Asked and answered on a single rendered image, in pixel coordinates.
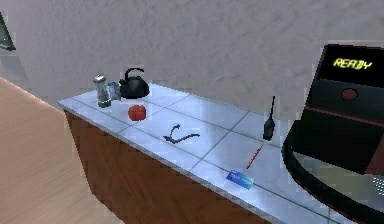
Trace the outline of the brown tiled kitchen counter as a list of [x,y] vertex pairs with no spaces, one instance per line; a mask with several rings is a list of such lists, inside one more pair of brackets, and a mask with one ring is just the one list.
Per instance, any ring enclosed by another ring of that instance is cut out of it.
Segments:
[[[285,168],[281,146],[292,126],[277,119],[273,138],[262,138],[266,113],[152,84],[150,94],[100,108],[94,91],[59,102],[112,136],[162,157],[178,171],[273,224],[355,224],[302,189]],[[128,109],[144,105],[146,118],[132,121]],[[249,169],[246,166],[264,142]],[[231,170],[254,180],[247,190],[229,180]]]

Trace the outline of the red tomato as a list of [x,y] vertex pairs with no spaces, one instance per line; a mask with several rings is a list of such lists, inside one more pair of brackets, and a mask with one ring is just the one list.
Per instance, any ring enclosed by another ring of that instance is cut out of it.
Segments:
[[146,108],[144,105],[133,105],[128,109],[128,116],[132,121],[141,121],[146,118]]

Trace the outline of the black kettle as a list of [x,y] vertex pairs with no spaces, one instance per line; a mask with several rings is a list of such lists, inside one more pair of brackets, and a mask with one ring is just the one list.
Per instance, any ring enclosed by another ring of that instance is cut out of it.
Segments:
[[142,68],[129,68],[123,79],[119,80],[120,94],[125,99],[139,99],[146,97],[149,93],[149,85],[141,76],[130,76],[132,71],[144,72]]

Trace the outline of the red pencil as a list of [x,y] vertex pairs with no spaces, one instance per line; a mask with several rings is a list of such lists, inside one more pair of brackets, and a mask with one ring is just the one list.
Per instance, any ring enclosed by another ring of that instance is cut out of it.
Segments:
[[251,166],[252,166],[252,163],[254,162],[254,160],[256,159],[256,157],[258,156],[258,154],[260,153],[261,149],[263,148],[264,146],[264,142],[260,145],[260,147],[256,150],[256,152],[253,154],[253,156],[251,157],[251,159],[249,160],[247,166],[246,166],[246,169],[249,169]]

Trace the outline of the small blue glass cup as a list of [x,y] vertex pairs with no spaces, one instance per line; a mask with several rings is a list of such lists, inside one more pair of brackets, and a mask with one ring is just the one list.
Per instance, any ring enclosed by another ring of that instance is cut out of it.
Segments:
[[112,100],[121,100],[120,84],[116,82],[110,82],[108,84],[110,96]]

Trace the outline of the blue card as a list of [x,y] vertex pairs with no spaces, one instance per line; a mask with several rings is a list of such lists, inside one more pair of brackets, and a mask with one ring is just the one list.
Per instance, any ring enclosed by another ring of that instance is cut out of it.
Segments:
[[254,184],[254,180],[251,177],[236,170],[231,170],[226,176],[226,179],[247,190]]

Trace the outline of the grey pepper shaker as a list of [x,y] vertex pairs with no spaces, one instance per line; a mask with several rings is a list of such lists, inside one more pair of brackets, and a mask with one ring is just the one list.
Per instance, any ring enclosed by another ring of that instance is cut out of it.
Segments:
[[111,96],[104,75],[98,75],[93,78],[93,83],[96,86],[98,106],[106,108],[111,105]]

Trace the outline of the black coffee machine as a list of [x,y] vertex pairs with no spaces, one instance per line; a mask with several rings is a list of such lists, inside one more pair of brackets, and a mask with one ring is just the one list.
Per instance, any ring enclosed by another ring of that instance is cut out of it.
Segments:
[[324,46],[282,158],[320,202],[358,224],[384,224],[384,48]]

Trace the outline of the dark framed window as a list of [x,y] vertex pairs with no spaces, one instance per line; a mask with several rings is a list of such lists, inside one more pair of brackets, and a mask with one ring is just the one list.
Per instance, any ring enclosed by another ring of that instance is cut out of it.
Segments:
[[0,49],[5,49],[8,51],[14,51],[16,49],[1,12],[0,12]]

